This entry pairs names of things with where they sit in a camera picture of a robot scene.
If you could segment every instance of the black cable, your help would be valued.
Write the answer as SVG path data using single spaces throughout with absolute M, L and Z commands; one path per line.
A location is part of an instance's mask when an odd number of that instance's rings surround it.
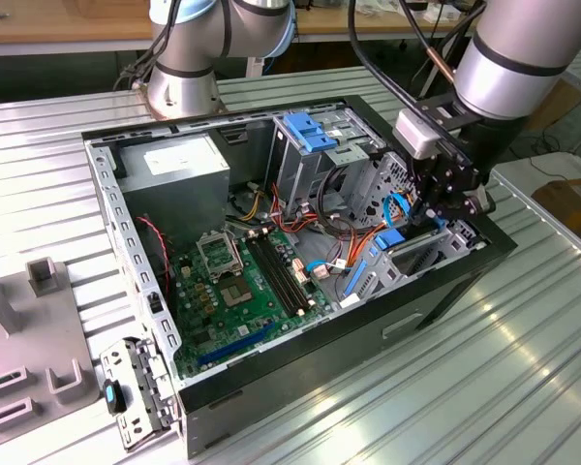
M 437 33 L 437 26 L 439 25 L 439 21 L 441 21 L 441 19 L 442 19 L 444 0 L 442 0 L 441 3 L 442 4 L 441 4 L 441 6 L 439 8 L 439 14 L 437 15 L 437 21 L 435 22 L 435 25 L 433 26 L 433 30 L 430 33 L 430 39 L 428 40 L 428 42 L 430 44 L 432 44 L 433 43 L 433 39 L 435 39 L 435 34 Z M 419 69 L 415 72 L 415 74 L 413 75 L 413 77 L 409 81 L 409 85 L 407 86 L 408 89 L 411 89 L 411 86 L 413 85 L 413 82 L 422 73 L 422 71 L 424 71 L 424 68 L 426 68 L 426 65 L 428 65 L 428 63 L 430 63 L 430 58 L 427 58 L 426 60 L 424 60 L 424 63 L 422 63 L 422 66 L 420 66 Z
M 151 47 L 149 47 L 148 50 L 138 60 L 136 60 L 136 62 L 131 63 L 125 67 L 114 83 L 113 90 L 116 90 L 120 82 L 126 78 L 129 79 L 129 86 L 131 87 L 133 78 L 144 78 L 150 72 L 150 70 L 152 70 L 152 67 L 157 62 L 159 56 L 164 53 L 168 47 L 170 33 L 174 27 L 174 24 L 176 23 L 180 4 L 180 0 L 171 0 L 170 6 L 168 8 L 168 21 L 166 22 L 164 29 L 162 29 L 162 32 L 153 41 Z M 161 40 L 164 40 L 164 43 L 158 51 L 155 51 L 155 47 L 160 43 Z
M 403 9 L 403 12 L 405 13 L 405 16 L 407 17 L 407 20 L 409 21 L 409 24 L 411 25 L 411 29 L 413 30 L 413 32 L 417 36 L 417 39 L 419 40 L 419 42 L 422 44 L 422 46 L 424 48 L 429 49 L 430 44 L 428 44 L 428 41 L 424 37 L 424 34 L 422 34 L 422 31 L 419 28 L 419 25 L 417 24 L 417 21 L 413 17 L 413 13 L 411 13 L 411 9 L 409 8 L 409 5 L 407 5 L 407 0 L 400 0 L 398 3 L 400 4 L 400 8 Z
M 469 15 L 465 16 L 463 19 L 461 19 L 458 24 L 456 24 L 451 31 L 449 31 L 437 44 L 437 46 L 435 47 L 435 50 L 437 51 L 437 53 L 439 55 L 443 55 L 443 48 L 445 47 L 445 45 L 456 35 L 458 34 L 459 31 L 463 31 L 463 34 L 467 31 L 467 28 L 469 27 L 469 25 L 471 24 L 471 22 L 476 19 L 479 15 L 482 14 L 482 12 L 484 11 L 484 9 L 486 8 L 486 4 L 483 3 L 480 6 L 478 6 L 475 10 L 473 10 L 471 13 L 469 13 Z M 411 78 L 411 80 L 409 81 L 409 85 L 407 86 L 407 88 L 411 89 L 411 86 L 413 84 L 413 82 L 417 79 L 417 77 L 419 75 L 421 75 L 422 71 L 424 71 L 424 69 L 426 68 L 426 66 L 428 66 L 431 63 L 431 59 L 430 58 L 426 58 L 424 60 L 424 63 L 422 63 L 422 66 L 419 67 L 419 69 L 415 72 L 415 74 L 413 75 L 413 77 Z
M 443 51 L 443 48 L 445 47 L 445 44 L 447 44 L 450 41 L 450 39 L 452 39 L 454 36 L 456 36 L 461 29 L 470 25 L 472 23 L 472 21 L 474 21 L 474 19 L 476 19 L 478 16 L 480 16 L 484 12 L 485 9 L 486 9 L 486 3 L 483 3 L 482 5 L 477 7 L 474 11 L 469 13 L 469 15 L 467 15 L 463 19 L 461 19 L 458 22 L 458 24 L 456 24 L 447 34 L 445 34 L 445 36 L 437 44 L 436 51 L 439 53 L 439 55 L 442 54 L 442 51 Z
M 351 40 L 351 46 L 357 58 L 361 64 L 370 72 L 372 75 L 387 89 L 389 90 L 394 96 L 400 100 L 400 102 L 407 108 L 409 108 L 412 113 L 424 121 L 433 131 L 435 131 L 442 139 L 439 141 L 439 144 L 445 148 L 447 151 L 456 152 L 458 155 L 463 157 L 465 160 L 467 157 L 465 156 L 463 149 L 461 147 L 461 142 L 456 139 L 452 134 L 450 134 L 446 129 L 443 128 L 437 121 L 435 121 L 432 117 L 425 114 L 417 105 L 416 100 L 405 90 L 403 89 L 396 81 L 391 79 L 388 75 L 386 75 L 383 71 L 381 71 L 377 66 L 370 61 L 368 56 L 364 53 L 361 45 L 359 44 L 359 40 L 357 39 L 357 31 L 355 30 L 355 5 L 356 0 L 349 0 L 349 10 L 348 10 L 348 17 L 349 17 L 349 38 Z
M 568 179 L 565 176 L 563 176 L 562 174 L 555 174 L 555 173 L 552 173 L 552 172 L 547 172 L 547 171 L 539 168 L 538 166 L 536 166 L 534 164 L 534 162 L 532 161 L 533 157 L 521 157 L 519 154 L 517 154 L 514 151 L 514 149 L 512 147 L 509 147 L 508 150 L 512 153 L 512 155 L 514 155 L 519 160 L 525 160 L 527 158 L 529 160 L 529 162 L 530 162 L 530 165 L 532 165 L 532 167 L 534 169 L 536 169 L 537 171 L 540 171 L 545 176 L 549 176 L 549 177 L 559 177 L 559 178 L 563 179 L 564 181 L 568 181 Z
M 329 235 L 333 235 L 336 238 L 339 239 L 345 239 L 347 237 L 351 237 L 352 235 L 352 231 L 353 231 L 353 226 L 351 224 L 351 222 L 349 222 L 348 220 L 344 219 L 344 218 L 336 218 L 337 221 L 341 221 L 343 223 L 346 223 L 348 226 L 348 229 L 346 230 L 341 230 L 340 228 L 336 228 L 335 226 L 333 226 L 330 222 L 329 219 L 327 218 L 327 214 L 324 211 L 324 207 L 323 207 L 323 198 L 324 198 L 324 191 L 327 189 L 327 185 L 329 184 L 329 181 L 333 178 L 334 175 L 336 174 L 340 174 L 342 173 L 342 171 L 345 170 L 346 167 L 343 168 L 332 168 L 331 170 L 329 170 L 329 172 L 327 173 L 327 175 L 325 176 L 325 178 L 321 181 L 321 184 L 319 185 L 319 190 L 317 191 L 317 202 L 316 202 L 316 212 L 317 212 L 317 217 L 319 218 L 319 223 L 321 223 L 322 228 L 325 230 L 326 233 L 328 233 Z M 363 235 L 366 233 L 369 233 L 372 230 L 372 228 L 362 228 L 359 230 L 355 230 L 355 233 L 358 235 Z

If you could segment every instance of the white plastic part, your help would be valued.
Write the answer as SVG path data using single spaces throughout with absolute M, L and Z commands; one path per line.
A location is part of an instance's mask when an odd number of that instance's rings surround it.
M 449 22 L 449 21 L 458 21 L 458 18 L 461 17 L 461 12 L 456 10 L 456 8 L 452 7 L 451 5 L 443 5 L 443 10 L 441 17 L 439 16 L 439 10 L 441 9 L 441 5 L 437 3 L 429 3 L 428 8 L 424 12 L 423 18 L 434 24 L 439 19 L 439 23 L 442 22 Z

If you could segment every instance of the red cable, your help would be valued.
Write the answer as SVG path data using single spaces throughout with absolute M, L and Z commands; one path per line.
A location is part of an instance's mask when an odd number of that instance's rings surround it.
M 138 221 L 141 221 L 142 223 L 144 223 L 151 230 L 153 230 L 155 232 L 155 234 L 157 235 L 157 238 L 159 239 L 160 243 L 162 244 L 162 251 L 164 252 L 164 267 L 165 267 L 165 274 L 166 274 L 166 298 L 168 298 L 169 285 L 170 285 L 170 272 L 169 272 L 170 261 L 168 260 L 168 250 L 166 250 L 166 244 L 164 242 L 164 238 L 162 237 L 162 234 L 159 232 L 159 230 L 157 228 L 155 228 L 155 225 L 153 225 L 146 218 L 142 218 L 141 216 L 138 216 L 136 219 Z

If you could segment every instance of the metal bracket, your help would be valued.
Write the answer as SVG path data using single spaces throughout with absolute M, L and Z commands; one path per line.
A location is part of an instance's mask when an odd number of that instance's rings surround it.
M 153 341 L 124 339 L 101 359 L 107 379 L 118 381 L 126 401 L 125 412 L 116 417 L 125 450 L 163 434 L 179 420 L 174 389 Z

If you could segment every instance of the blue tab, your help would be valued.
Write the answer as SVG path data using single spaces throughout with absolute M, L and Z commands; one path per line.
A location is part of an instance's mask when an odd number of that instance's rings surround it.
M 359 277 L 361 276 L 361 273 L 364 272 L 364 269 L 366 268 L 366 265 L 367 265 L 366 261 L 365 260 L 362 260 L 361 263 L 359 264 L 359 267 L 357 268 L 357 271 L 352 276 L 352 279 L 349 282 L 349 285 L 345 289 L 345 296 L 351 295 L 352 288 L 354 288 L 355 287 L 355 284 L 357 284 L 357 281 L 359 281 Z
M 112 387 L 112 386 L 106 387 L 106 401 L 107 402 L 114 401 L 114 387 Z
M 389 249 L 390 247 L 393 247 L 394 245 L 400 244 L 404 241 L 405 237 L 403 237 L 398 231 L 394 229 L 380 232 L 375 238 L 375 242 L 379 248 L 381 248 L 381 250 Z
M 310 153 L 338 146 L 338 142 L 330 139 L 321 129 L 321 125 L 305 111 L 286 114 L 284 124 L 300 142 L 303 142 L 303 146 Z

